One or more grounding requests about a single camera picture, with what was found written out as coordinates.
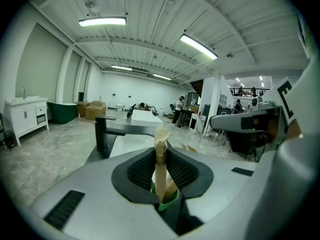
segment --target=white sink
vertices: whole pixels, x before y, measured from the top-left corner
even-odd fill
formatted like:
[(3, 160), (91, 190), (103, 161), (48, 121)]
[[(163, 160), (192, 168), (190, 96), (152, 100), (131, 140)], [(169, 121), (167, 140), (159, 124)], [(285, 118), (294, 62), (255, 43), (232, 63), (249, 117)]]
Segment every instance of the white sink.
[(40, 101), (46, 101), (47, 98), (42, 98), (40, 96), (27, 96), (25, 99), (23, 97), (17, 97), (13, 98), (12, 100), (6, 100), (5, 102), (10, 105), (19, 105), (19, 104), (25, 104), (30, 102), (40, 102)]

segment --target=bathroom vanity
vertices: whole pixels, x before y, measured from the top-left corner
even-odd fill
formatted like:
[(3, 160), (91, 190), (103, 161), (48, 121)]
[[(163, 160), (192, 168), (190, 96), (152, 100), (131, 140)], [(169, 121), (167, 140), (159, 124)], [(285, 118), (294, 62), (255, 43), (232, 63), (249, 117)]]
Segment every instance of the bathroom vanity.
[(49, 130), (47, 116), (47, 98), (39, 96), (28, 96), (6, 100), (8, 108), (7, 119), (13, 130), (16, 142), (20, 146), (19, 138), (40, 127)]

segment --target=sink faucet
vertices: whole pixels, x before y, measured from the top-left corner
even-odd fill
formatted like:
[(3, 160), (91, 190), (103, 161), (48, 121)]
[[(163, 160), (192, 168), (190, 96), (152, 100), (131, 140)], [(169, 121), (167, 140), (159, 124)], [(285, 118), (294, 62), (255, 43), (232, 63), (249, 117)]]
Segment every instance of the sink faucet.
[(26, 96), (26, 88), (22, 87), (21, 92), (23, 91), (23, 99), (25, 100), (27, 98)]

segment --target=ceiling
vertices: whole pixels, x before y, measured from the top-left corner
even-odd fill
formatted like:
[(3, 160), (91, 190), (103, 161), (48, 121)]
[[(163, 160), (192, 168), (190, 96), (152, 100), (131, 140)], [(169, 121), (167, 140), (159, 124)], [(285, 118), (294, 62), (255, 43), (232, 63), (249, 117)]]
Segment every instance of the ceiling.
[[(287, 0), (29, 0), (106, 71), (156, 73), (183, 85), (210, 77), (299, 75), (307, 58)], [(86, 7), (93, 1), (96, 8)], [(126, 25), (80, 27), (79, 20), (126, 17)], [(211, 60), (182, 34), (218, 55)]]
[(236, 80), (236, 78), (228, 79), (226, 80), (227, 84), (232, 88), (238, 88), (243, 84), (244, 88), (252, 88), (255, 87), (256, 89), (271, 89), (272, 82), (271, 82), (271, 76), (263, 76), (262, 75), (262, 81), (260, 80), (259, 76), (256, 77), (238, 77), (240, 82)]

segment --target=cabinet drawer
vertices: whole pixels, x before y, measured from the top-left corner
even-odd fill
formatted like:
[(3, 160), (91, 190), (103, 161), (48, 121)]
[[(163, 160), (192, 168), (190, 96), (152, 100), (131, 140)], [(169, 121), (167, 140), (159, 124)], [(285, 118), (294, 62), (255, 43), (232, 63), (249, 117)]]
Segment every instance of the cabinet drawer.
[(47, 106), (46, 105), (40, 105), (35, 107), (35, 113), (37, 116), (45, 114), (47, 111)]

